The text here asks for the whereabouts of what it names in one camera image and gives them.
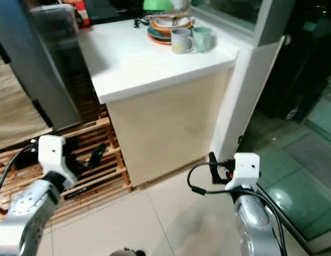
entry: wooden pallet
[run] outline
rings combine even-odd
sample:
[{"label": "wooden pallet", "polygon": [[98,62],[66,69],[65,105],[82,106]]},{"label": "wooden pallet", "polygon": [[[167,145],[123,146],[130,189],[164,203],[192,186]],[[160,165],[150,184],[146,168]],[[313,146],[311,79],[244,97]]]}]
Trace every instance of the wooden pallet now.
[{"label": "wooden pallet", "polygon": [[[127,169],[124,165],[121,150],[114,137],[113,128],[108,117],[68,129],[57,135],[77,139],[78,147],[75,148],[73,154],[77,156],[77,160],[82,162],[90,158],[92,150],[98,145],[104,143],[107,145],[107,148],[103,154],[100,165],[92,170],[84,172],[74,188],[62,193],[62,200],[59,204],[59,208],[52,217],[53,220],[57,220],[61,217],[64,218],[77,210],[87,208],[119,192],[125,190],[131,191]],[[14,149],[0,154],[0,177],[6,165],[19,151],[20,149]],[[3,214],[3,212],[7,210],[10,201],[14,199],[18,193],[42,176],[42,169],[39,164],[21,170],[15,170],[13,168],[8,173],[1,188],[0,213]],[[87,187],[91,187],[92,189],[76,195],[71,199],[65,199],[65,196],[69,196]]]}]

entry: black cable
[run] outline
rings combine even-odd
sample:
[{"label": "black cable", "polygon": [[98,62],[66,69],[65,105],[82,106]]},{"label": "black cable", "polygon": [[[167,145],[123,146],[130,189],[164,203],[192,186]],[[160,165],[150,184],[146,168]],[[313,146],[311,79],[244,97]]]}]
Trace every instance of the black cable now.
[{"label": "black cable", "polygon": [[276,210],[276,207],[275,205],[270,201],[268,200],[267,198],[265,198],[264,196],[256,193],[256,192],[253,192],[253,191],[250,191],[250,190],[246,190],[246,189],[233,189],[233,190],[215,190],[215,191],[209,191],[209,190],[205,190],[203,188],[200,188],[200,187],[196,187],[196,186],[193,186],[191,184],[191,181],[190,181],[190,178],[191,178],[191,174],[192,172],[198,168],[199,166],[203,166],[203,165],[215,165],[215,166],[223,166],[222,163],[199,163],[199,164],[196,164],[195,166],[193,166],[193,168],[189,171],[188,173],[188,176],[187,176],[187,183],[188,183],[188,186],[196,193],[199,193],[201,195],[205,195],[205,194],[232,194],[232,193],[243,193],[243,194],[248,194],[248,195],[253,195],[253,196],[257,196],[258,198],[262,199],[266,204],[267,206],[270,208],[270,210],[272,211],[273,215],[275,216],[276,218],[276,222],[277,222],[277,225],[278,225],[278,231],[279,231],[279,237],[280,237],[280,244],[281,244],[281,255],[282,256],[287,256],[287,249],[286,249],[286,246],[285,246],[285,239],[284,239],[284,233],[283,233],[283,228],[282,228],[282,224],[279,220],[279,217],[278,217],[278,214],[277,214],[277,210]]},{"label": "black cable", "polygon": [[19,151],[8,163],[8,165],[6,166],[1,178],[0,178],[0,190],[1,187],[3,185],[3,182],[5,180],[5,177],[7,176],[7,174],[9,173],[11,166],[14,164],[14,162],[16,161],[16,159],[23,153],[24,150],[26,150],[27,148],[29,148],[31,145],[28,144],[27,146],[25,146],[24,148],[21,149],[21,151]]}]

